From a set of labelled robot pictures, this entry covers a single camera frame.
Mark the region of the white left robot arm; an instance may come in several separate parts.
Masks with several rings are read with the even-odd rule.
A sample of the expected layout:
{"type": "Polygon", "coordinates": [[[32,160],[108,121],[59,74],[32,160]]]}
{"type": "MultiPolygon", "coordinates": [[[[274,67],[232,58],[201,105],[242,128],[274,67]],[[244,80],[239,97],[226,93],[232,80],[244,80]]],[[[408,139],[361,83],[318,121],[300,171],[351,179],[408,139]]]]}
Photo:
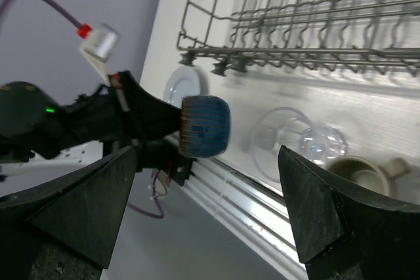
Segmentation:
{"type": "Polygon", "coordinates": [[[180,129],[182,109],[152,96],[129,71],[110,79],[68,105],[29,82],[1,85],[1,178],[88,165],[126,146],[135,149],[136,171],[168,169],[176,152],[164,137],[180,129]]]}

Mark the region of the dark blue ribbed mug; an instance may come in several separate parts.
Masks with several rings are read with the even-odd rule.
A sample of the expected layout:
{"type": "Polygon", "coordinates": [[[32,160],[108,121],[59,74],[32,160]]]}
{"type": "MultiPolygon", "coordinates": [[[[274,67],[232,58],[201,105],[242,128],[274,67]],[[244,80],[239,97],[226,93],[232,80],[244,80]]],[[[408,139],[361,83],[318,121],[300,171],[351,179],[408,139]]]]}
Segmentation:
{"type": "Polygon", "coordinates": [[[217,96],[188,96],[180,113],[179,151],[189,158],[212,158],[228,147],[229,105],[217,96]]]}

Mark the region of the small beige mug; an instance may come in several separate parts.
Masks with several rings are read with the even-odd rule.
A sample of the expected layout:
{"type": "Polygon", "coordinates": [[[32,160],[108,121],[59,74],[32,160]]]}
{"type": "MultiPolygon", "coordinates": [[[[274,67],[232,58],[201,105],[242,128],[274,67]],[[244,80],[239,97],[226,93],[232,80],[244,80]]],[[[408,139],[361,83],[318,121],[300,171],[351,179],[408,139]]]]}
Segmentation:
{"type": "Polygon", "coordinates": [[[388,197],[394,195],[393,182],[411,172],[410,164],[401,157],[375,164],[354,155],[337,158],[325,169],[365,189],[388,197]]]}

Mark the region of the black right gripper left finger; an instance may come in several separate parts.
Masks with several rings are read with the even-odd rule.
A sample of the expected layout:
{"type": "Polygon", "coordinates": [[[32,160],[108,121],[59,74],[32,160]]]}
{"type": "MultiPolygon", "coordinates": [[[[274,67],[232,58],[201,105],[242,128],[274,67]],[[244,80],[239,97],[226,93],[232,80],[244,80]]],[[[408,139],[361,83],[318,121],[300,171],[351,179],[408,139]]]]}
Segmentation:
{"type": "Polygon", "coordinates": [[[1,198],[2,279],[100,279],[110,265],[137,168],[126,147],[1,198]]]}

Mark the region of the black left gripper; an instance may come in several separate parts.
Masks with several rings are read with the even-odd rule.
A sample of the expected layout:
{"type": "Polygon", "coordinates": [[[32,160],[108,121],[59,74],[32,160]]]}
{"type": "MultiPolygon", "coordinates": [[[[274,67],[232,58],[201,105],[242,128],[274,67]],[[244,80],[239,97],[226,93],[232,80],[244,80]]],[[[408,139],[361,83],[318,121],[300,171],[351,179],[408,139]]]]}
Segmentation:
{"type": "Polygon", "coordinates": [[[146,142],[137,146],[138,172],[162,170],[183,186],[194,159],[161,139],[180,129],[180,115],[179,108],[149,94],[129,71],[117,74],[117,93],[100,85],[64,106],[34,84],[10,82],[1,85],[1,161],[27,162],[35,155],[54,159],[91,141],[135,139],[146,142]]]}

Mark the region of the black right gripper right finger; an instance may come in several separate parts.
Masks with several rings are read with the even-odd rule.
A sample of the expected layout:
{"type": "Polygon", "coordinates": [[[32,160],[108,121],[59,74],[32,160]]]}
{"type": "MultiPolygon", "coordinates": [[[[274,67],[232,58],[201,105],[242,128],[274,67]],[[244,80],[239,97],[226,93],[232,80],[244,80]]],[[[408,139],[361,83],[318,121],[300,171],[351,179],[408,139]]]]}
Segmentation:
{"type": "Polygon", "coordinates": [[[419,205],[353,184],[285,146],[278,167],[309,279],[419,278],[419,205]]]}

